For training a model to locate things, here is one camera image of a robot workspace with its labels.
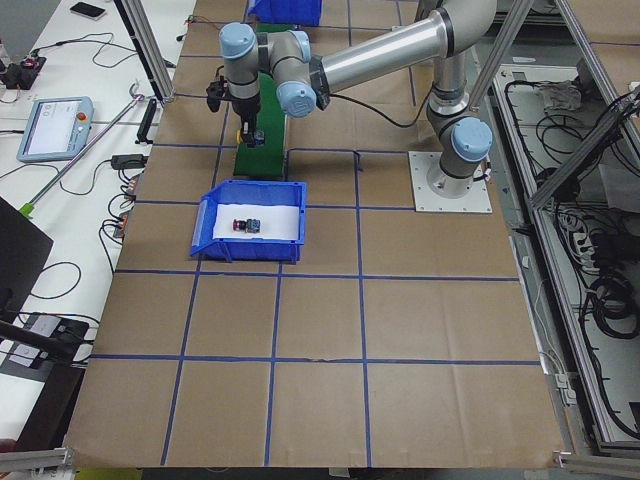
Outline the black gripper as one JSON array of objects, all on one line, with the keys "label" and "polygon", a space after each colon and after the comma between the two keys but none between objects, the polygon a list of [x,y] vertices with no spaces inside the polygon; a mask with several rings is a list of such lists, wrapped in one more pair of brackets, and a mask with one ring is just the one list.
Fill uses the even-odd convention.
[{"label": "black gripper", "polygon": [[217,113],[222,102],[230,102],[233,111],[240,116],[244,122],[240,129],[240,138],[248,148],[253,147],[253,128],[251,124],[257,121],[257,114],[260,111],[260,94],[248,98],[240,98],[231,92],[231,83],[224,77],[220,77],[209,84],[206,89],[207,106],[213,113]]}]

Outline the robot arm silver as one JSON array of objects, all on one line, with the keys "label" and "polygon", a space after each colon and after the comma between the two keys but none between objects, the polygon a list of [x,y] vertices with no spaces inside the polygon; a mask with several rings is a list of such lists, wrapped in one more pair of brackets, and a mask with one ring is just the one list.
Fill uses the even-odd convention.
[{"label": "robot arm silver", "polygon": [[465,55],[487,32],[496,9],[494,1],[424,1],[412,24],[325,56],[313,54],[302,30],[265,33],[229,23],[219,33],[224,73],[207,88],[207,105],[217,112],[230,103],[240,118],[241,142],[256,147],[266,137],[258,125],[260,75],[274,81],[284,115],[304,118],[346,90],[431,61],[433,82],[423,107],[440,125],[470,106]]}]

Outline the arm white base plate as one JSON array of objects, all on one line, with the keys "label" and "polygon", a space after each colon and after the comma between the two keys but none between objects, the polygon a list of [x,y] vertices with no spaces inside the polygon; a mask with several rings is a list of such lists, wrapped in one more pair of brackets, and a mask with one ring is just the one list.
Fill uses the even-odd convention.
[{"label": "arm white base plate", "polygon": [[440,156],[440,152],[408,152],[415,211],[491,214],[487,182],[475,181],[481,167],[477,166],[468,179],[451,178],[440,168]]}]

